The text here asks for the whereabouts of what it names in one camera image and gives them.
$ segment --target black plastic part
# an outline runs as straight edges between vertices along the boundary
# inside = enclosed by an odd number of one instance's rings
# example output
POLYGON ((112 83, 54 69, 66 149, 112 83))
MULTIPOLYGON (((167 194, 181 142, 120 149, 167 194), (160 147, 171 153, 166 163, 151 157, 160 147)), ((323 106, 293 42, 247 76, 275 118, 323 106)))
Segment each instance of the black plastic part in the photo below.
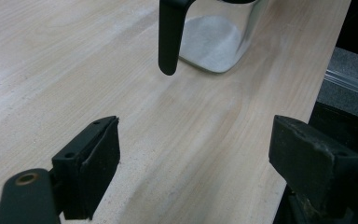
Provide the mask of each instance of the black plastic part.
POLYGON ((119 162, 118 118, 91 123, 52 159, 56 181, 64 185, 66 219, 92 219, 119 162))
POLYGON ((176 71, 186 14, 194 1, 159 1, 158 66, 165 75, 176 71))
POLYGON ((222 1, 231 4, 248 4, 248 3, 253 3, 257 0, 222 0, 222 1))
POLYGON ((282 116, 274 119, 269 161, 297 195, 319 216, 343 217, 340 197, 350 176, 358 172, 358 154, 306 123, 282 116))
POLYGON ((60 223, 48 171, 24 171, 6 182, 0 202, 0 224, 7 223, 60 223))

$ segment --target glass mug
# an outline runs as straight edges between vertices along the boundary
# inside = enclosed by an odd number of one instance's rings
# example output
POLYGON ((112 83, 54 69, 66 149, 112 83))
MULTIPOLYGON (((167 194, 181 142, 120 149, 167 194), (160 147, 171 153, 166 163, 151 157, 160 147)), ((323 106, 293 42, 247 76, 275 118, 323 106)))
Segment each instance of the glass mug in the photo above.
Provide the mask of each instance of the glass mug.
POLYGON ((267 2, 160 0, 159 68, 164 74, 172 75, 180 56, 206 71, 226 72, 248 49, 267 2))

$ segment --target wooden table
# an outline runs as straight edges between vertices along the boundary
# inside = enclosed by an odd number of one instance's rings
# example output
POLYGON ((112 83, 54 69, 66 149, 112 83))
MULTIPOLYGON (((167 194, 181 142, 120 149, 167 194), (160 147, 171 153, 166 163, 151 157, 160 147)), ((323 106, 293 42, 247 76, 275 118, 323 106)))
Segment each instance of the wooden table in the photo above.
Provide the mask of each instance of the wooden table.
POLYGON ((166 77, 157 0, 0 0, 0 193, 117 115, 121 164, 92 223, 270 223, 273 116, 309 119, 349 3, 271 0, 233 69, 166 77))

